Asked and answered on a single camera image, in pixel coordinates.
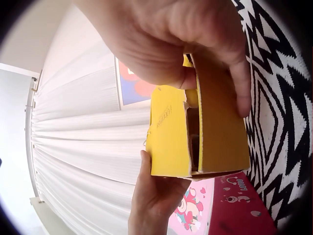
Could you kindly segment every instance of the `box opening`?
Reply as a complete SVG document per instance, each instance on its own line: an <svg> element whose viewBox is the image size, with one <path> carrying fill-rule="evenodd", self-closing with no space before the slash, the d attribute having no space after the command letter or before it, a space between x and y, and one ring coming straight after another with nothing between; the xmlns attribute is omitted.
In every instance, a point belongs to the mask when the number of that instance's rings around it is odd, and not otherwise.
<svg viewBox="0 0 313 235"><path fill-rule="evenodd" d="M187 109L189 153L192 163L192 171L198 171L199 168L199 147L200 147L200 125L199 108Z"/></svg>

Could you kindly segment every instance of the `poster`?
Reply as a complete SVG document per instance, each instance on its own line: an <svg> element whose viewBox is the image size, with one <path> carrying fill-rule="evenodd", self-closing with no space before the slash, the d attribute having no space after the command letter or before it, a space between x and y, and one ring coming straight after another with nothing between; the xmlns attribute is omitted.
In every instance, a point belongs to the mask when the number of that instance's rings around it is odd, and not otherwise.
<svg viewBox="0 0 313 235"><path fill-rule="evenodd" d="M122 108L135 103L138 107L138 104L151 99L151 93L155 85L141 80L118 59L116 59L116 71Z"/></svg>

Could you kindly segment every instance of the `hand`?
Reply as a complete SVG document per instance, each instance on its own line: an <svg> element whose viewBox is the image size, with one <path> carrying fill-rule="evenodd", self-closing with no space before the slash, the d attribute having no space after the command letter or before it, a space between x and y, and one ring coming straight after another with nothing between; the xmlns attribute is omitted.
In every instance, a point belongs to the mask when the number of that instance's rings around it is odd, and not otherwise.
<svg viewBox="0 0 313 235"><path fill-rule="evenodd" d="M251 107L246 37L231 0L74 0L113 54L141 79L196 88L183 53L205 47L233 78L239 114Z"/></svg>
<svg viewBox="0 0 313 235"><path fill-rule="evenodd" d="M181 202L190 180L151 176L151 157L141 151L141 168L131 201L128 234L164 235L170 215Z"/></svg>

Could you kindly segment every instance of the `white wall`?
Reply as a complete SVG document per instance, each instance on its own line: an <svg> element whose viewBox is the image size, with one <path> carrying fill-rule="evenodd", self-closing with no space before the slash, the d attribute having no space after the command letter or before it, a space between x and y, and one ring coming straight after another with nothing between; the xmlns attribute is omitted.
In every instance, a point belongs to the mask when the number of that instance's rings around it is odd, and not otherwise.
<svg viewBox="0 0 313 235"><path fill-rule="evenodd" d="M0 70L0 203L22 234L44 234L34 197L25 144L25 105L31 77Z"/></svg>
<svg viewBox="0 0 313 235"><path fill-rule="evenodd" d="M40 73L69 0L37 0L17 20L0 50L0 63Z"/></svg>

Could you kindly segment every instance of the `framed picture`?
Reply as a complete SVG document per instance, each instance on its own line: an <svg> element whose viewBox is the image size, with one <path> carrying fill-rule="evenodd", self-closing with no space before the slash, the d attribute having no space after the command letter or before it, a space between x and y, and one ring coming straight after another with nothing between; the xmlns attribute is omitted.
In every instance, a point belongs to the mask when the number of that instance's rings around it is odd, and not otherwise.
<svg viewBox="0 0 313 235"><path fill-rule="evenodd" d="M155 85L141 80L116 57L115 68L121 109L149 107Z"/></svg>

